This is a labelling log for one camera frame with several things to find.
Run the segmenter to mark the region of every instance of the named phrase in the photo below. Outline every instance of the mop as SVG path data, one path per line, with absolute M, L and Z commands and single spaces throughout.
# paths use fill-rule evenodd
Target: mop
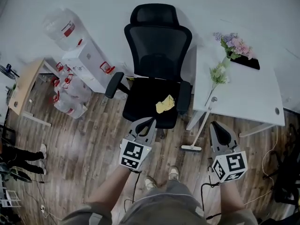
M 218 99 L 217 99 L 216 97 L 212 97 L 212 98 L 211 98 L 211 101 L 210 101 L 210 103 L 208 104 L 208 111 L 207 111 L 206 114 L 205 114 L 204 120 L 203 120 L 203 122 L 202 122 L 202 124 L 201 124 L 201 126 L 200 126 L 200 129 L 199 129 L 199 131 L 198 131 L 198 133 L 197 133 L 197 136 L 196 136 L 195 139 L 194 139 L 193 144 L 190 145 L 190 146 L 188 146 L 188 145 L 182 145 L 182 146 L 181 146 L 181 149 L 182 149 L 182 150 L 185 150 L 185 151 L 194 151 L 194 152 L 200 152 L 200 151 L 202 150 L 201 147 L 196 147 L 195 144 L 196 144 L 196 142 L 197 142 L 197 140 L 198 140 L 198 137 L 200 136 L 200 133 L 201 133 L 202 130 L 203 130 L 203 127 L 204 127 L 204 125 L 205 125 L 205 123 L 206 123 L 206 120 L 208 119 L 208 116 L 210 115 L 212 104 L 213 104 L 214 102 L 217 102 L 217 100 L 218 100 Z

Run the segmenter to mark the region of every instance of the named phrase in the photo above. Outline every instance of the purple flower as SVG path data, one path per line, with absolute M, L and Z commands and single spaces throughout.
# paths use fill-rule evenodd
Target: purple flower
M 233 47 L 234 46 L 232 41 L 229 41 L 226 44 L 227 44 L 228 47 Z
M 229 34 L 229 35 L 224 35 L 223 36 L 223 40 L 226 42 L 226 43 L 228 43 L 228 42 L 230 42 L 233 38 L 236 38 L 238 36 L 238 34 L 237 33 L 231 33 L 231 34 Z
M 221 41 L 222 33 L 220 33 L 220 32 L 214 32 L 213 35 L 214 35 L 214 37 L 215 37 L 215 39 L 217 41 Z

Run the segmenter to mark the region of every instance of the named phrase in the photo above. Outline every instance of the black pants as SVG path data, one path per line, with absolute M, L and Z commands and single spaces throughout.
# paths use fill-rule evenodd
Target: black pants
M 21 167 L 25 170 L 44 174 L 44 171 L 41 167 L 31 165 L 26 161 L 36 161 L 39 159 L 44 159 L 42 152 L 29 152 L 26 150 L 17 149 L 14 147 L 3 146 L 2 154 L 0 154 L 3 162 L 7 163 L 8 167 Z

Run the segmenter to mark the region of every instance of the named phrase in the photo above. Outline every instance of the white desk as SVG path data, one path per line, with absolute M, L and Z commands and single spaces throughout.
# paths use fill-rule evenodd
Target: white desk
M 260 70 L 231 62 L 228 68 L 230 82 L 219 84 L 212 96 L 217 97 L 212 113 L 263 122 L 264 124 L 239 134 L 245 137 L 275 125 L 284 126 L 285 118 L 281 95 L 272 64 L 263 54 L 264 49 L 255 44 L 255 54 L 260 63 Z M 191 130 L 207 111 L 204 107 L 211 91 L 212 81 L 209 68 L 214 68 L 222 61 L 225 51 L 213 36 L 205 46 L 197 48 L 196 81 L 193 109 L 194 114 L 187 125 Z

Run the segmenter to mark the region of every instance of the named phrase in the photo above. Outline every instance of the chair armrest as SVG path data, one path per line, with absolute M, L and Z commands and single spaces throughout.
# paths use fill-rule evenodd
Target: chair armrest
M 192 87 L 189 82 L 182 81 L 180 83 L 180 90 L 176 105 L 176 110 L 181 114 L 185 114 L 188 111 L 189 103 L 191 100 Z
M 108 98 L 113 98 L 117 89 L 120 89 L 121 91 L 127 94 L 129 93 L 129 89 L 124 84 L 121 83 L 123 76 L 124 73 L 122 72 L 115 73 L 115 75 L 109 81 L 109 84 L 105 91 L 105 96 L 107 96 Z

